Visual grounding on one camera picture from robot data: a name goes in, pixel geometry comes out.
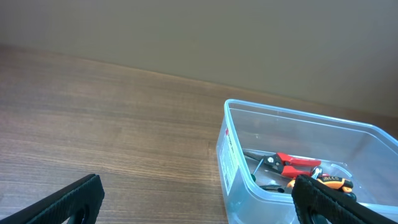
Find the small silver wrench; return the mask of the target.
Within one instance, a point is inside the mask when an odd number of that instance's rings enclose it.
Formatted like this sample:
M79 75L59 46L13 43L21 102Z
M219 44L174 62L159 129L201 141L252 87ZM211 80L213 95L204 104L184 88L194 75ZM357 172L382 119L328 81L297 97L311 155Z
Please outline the small silver wrench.
M312 174L311 178L313 179L318 179L319 177L322 177L323 175L323 169L320 166L316 166L312 169Z

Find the orange black pliers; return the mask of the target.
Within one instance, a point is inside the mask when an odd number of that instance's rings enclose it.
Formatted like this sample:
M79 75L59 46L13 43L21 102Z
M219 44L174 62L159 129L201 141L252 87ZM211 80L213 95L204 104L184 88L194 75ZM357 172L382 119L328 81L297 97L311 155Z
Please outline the orange black pliers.
M324 176L324 177L319 177L317 180L320 183L326 185L327 187L343 193L344 195L353 199L354 201L357 200L356 195L353 193L354 184L352 181L337 176ZM262 185L261 189L270 192L291 194L294 185L295 185L295 179L291 180L286 186Z

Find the green handled screwdriver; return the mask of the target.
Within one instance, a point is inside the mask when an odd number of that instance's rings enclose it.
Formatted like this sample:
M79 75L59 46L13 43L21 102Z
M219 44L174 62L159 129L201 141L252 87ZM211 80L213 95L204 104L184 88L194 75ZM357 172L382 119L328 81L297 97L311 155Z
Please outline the green handled screwdriver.
M257 171L259 170L259 168L262 166L263 162L264 162L264 158L261 159L261 160L258 162L256 168L255 168L255 169L253 170L253 172L251 173L251 178L252 178L252 180L253 180L254 182L256 181L256 173L257 173Z

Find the red handled cutting pliers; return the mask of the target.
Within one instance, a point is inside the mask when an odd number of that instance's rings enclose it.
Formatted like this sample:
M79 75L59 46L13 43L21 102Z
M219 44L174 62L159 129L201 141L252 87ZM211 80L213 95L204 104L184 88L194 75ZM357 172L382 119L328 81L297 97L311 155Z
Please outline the red handled cutting pliers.
M298 175L311 176L311 169L320 166L322 162L316 159L301 159L282 152L272 155L259 155L250 151L243 154L251 159L259 161L260 166L265 166L272 172L291 179Z

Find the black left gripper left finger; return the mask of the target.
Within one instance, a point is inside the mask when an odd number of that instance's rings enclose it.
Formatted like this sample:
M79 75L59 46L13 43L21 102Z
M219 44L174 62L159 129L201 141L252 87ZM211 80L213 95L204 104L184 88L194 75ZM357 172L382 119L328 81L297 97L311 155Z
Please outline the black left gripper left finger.
M89 174L1 220L1 224L95 223L104 199L100 176Z

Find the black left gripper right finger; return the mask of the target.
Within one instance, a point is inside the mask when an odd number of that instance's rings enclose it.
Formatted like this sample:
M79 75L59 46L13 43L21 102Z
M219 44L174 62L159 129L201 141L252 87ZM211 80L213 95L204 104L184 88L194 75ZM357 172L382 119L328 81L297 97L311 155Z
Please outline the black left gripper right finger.
M292 198L300 223L396 224L306 175L297 176Z

